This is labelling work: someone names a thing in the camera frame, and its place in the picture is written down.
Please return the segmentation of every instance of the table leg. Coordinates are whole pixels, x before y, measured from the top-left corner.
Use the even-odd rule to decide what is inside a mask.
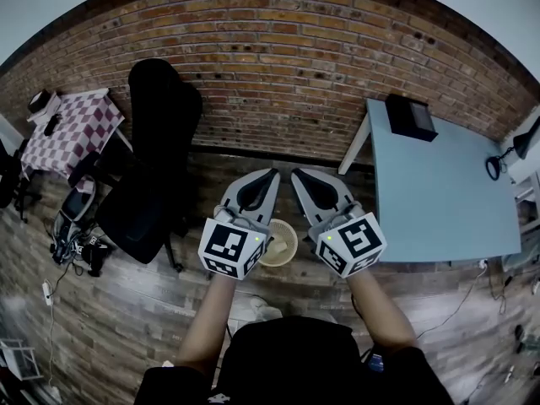
[[[132,144],[129,141],[127,141],[127,138],[124,137],[124,134],[120,132],[120,129],[118,129],[118,127],[115,129],[115,134],[118,135],[118,137],[124,142],[124,144],[127,145],[127,148],[133,152]]]
[[[351,166],[351,164],[353,163],[354,158],[356,158],[358,152],[364,145],[368,135],[370,135],[370,132],[370,116],[368,116],[368,114],[366,113],[359,130],[356,132],[356,135],[354,135],[353,142],[350,146],[348,146],[347,153],[343,157],[343,160],[341,161],[341,164],[337,169],[338,174],[344,175],[347,172],[349,166]]]

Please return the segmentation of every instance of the red brick wall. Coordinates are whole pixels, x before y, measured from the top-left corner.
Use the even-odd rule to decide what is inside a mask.
[[[433,0],[100,0],[0,68],[0,111],[25,134],[38,89],[111,88],[167,59],[202,93],[197,144],[341,159],[365,99],[393,92],[500,140],[540,86],[502,46]],[[124,127],[129,133],[129,122]]]

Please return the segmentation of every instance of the power strip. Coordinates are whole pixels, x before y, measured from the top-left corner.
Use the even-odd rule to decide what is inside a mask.
[[[47,306],[52,306],[51,285],[45,281],[41,287],[43,288],[43,296],[45,297],[45,303]]]

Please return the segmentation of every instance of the wire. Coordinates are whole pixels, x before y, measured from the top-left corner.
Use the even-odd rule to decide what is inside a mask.
[[[41,223],[43,224],[43,228],[45,228],[45,232],[47,233],[47,235],[49,236],[49,238],[51,238],[52,240],[54,240],[54,237],[52,236],[52,233],[49,232],[49,228],[51,227],[47,227],[47,225],[45,225],[45,221],[47,220],[47,218],[43,218],[41,220]]]
[[[66,269],[64,270],[64,273],[62,273],[62,276],[60,278],[58,278],[57,284],[54,286],[54,289],[49,294],[49,297],[51,297],[58,290],[58,284],[63,279],[63,277],[66,276],[66,273],[68,272],[69,266],[71,266],[72,262],[73,262],[73,259],[71,259],[71,261],[67,263],[67,266],[66,266]]]
[[[540,270],[540,267],[536,267],[531,270],[526,270],[525,272],[514,273],[514,276],[521,276],[522,274],[534,273],[534,272],[537,272],[538,270]]]
[[[476,393],[477,390],[482,386],[482,382],[483,382],[483,380],[485,380],[486,376],[492,375],[492,374],[493,374],[493,372],[491,370],[488,370],[485,374],[483,374],[482,378],[480,378],[480,381],[478,382],[476,387],[474,387],[474,390],[471,391],[471,394],[469,396],[467,396],[467,399],[465,399],[462,402],[463,405],[468,405],[469,404],[469,401],[471,400],[471,397],[473,397],[473,394]]]
[[[90,230],[86,230],[84,233],[81,232],[81,234],[83,235],[83,238],[85,239],[88,239],[88,237],[90,236],[90,234],[92,234],[92,231],[94,231],[96,228],[99,228],[100,226],[98,224],[96,224],[95,222],[92,223],[92,228]]]
[[[48,280],[45,280],[45,283],[51,288],[51,283]],[[49,347],[51,348],[51,354],[49,356],[49,387],[52,387],[52,328],[54,327],[54,305],[51,305],[51,328],[49,329]]]
[[[505,162],[505,157],[508,156],[508,154],[510,154],[510,152],[512,152],[512,151],[514,151],[514,148],[509,147],[502,156],[497,156],[497,159],[499,160],[500,172],[503,173],[503,174],[507,171],[507,165],[506,165],[506,162]]]
[[[78,266],[77,264],[73,263],[73,270],[75,270],[75,274],[77,276],[83,276],[84,274],[84,268],[82,266]]]
[[[439,327],[442,327],[444,326],[463,306],[463,304],[465,303],[465,300],[467,299],[467,297],[471,294],[471,291],[473,291],[473,288],[474,288],[474,285],[476,285],[476,282],[478,281],[478,278],[480,278],[480,276],[482,276],[484,273],[486,273],[486,271],[488,270],[488,267],[486,266],[484,268],[484,270],[482,270],[482,272],[480,272],[480,274],[474,278],[474,282],[472,282],[472,285],[471,285],[471,288],[469,288],[469,290],[467,291],[467,293],[465,294],[465,297],[463,298],[462,302],[459,304],[459,306],[457,307],[456,310],[454,310],[454,312],[448,317],[446,318],[441,324],[439,324],[438,326],[436,327],[431,327],[429,329],[427,329],[425,332],[421,332],[416,338],[417,339],[420,339],[425,333],[427,332],[432,332],[434,330],[436,330],[437,328]]]
[[[501,291],[501,293],[499,295],[497,295],[495,297],[495,292],[493,290],[493,284],[491,283],[491,270],[489,270],[488,277],[489,277],[489,292],[491,293],[491,297],[493,297],[494,301],[498,301],[499,299],[501,299],[500,306],[499,306],[499,315],[504,315],[504,313],[506,312],[505,289],[506,289],[507,284],[503,284],[503,290]]]

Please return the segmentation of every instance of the desk lamp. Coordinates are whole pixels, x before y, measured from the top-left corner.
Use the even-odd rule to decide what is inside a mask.
[[[540,117],[534,122],[531,129],[528,132],[522,133],[514,137],[512,147],[509,147],[502,156],[490,156],[486,159],[486,170],[492,180],[499,179],[500,172],[506,172],[506,164],[503,159],[512,151],[516,151],[516,154],[520,159],[525,159],[527,152],[529,151],[529,144],[532,137],[534,137],[538,128],[540,127]]]

